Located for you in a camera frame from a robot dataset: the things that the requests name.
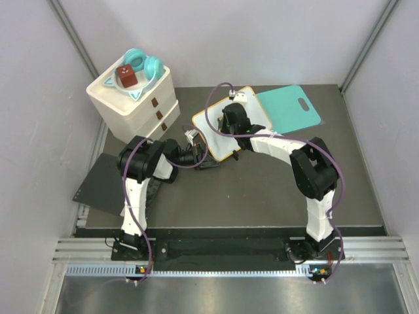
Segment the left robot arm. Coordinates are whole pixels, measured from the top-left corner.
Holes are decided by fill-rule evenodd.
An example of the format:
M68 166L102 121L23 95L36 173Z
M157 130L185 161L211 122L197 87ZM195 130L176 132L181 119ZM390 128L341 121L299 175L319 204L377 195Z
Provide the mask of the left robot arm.
M124 192L122 231L129 236L141 237L147 229L147 189L152 179L172 183L180 168L216 165L209 150L199 143L189 143L185 149L181 149L174 139L152 141L135 136L117 158Z

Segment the yellow-framed whiteboard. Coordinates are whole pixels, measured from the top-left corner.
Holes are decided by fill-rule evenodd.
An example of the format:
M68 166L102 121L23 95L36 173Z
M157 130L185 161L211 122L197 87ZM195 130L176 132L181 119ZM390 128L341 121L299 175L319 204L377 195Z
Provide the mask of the yellow-framed whiteboard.
M259 101L253 88L245 86L239 89L238 92L247 97L246 103L243 103L241 100L238 102L243 104L250 122L252 124L262 125L266 129L271 130L272 121L261 105L261 102ZM211 103L208 106L208 118L214 128L218 128L218 118L222 117L222 109L231 103L232 100L225 97L217 103ZM234 150L240 150L240 147L235 139L221 136L209 127L204 111L200 111L195 114L192 117L192 123L203 133L208 144L209 152L218 162L222 162L226 158L232 156Z

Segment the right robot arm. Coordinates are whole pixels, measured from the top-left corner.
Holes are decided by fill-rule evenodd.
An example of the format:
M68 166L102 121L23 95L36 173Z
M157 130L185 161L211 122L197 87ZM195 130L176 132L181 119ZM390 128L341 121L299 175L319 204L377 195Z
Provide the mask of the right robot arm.
M330 249L326 239L333 233L333 227L327 211L332 208L339 178L323 139L314 137L307 144L252 124L239 103L227 105L222 114L219 131L233 135L241 149L269 155L292 167L297 188L306 197L306 233L310 239L305 249L310 257L322 258Z

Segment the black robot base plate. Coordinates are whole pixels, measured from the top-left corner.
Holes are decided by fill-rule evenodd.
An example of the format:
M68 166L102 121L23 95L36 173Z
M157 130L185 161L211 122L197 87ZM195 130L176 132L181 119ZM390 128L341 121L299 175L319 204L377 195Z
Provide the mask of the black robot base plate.
M339 255L337 239L322 250L303 237L160 237L151 241L151 265L159 271L291 270L301 262L330 266Z

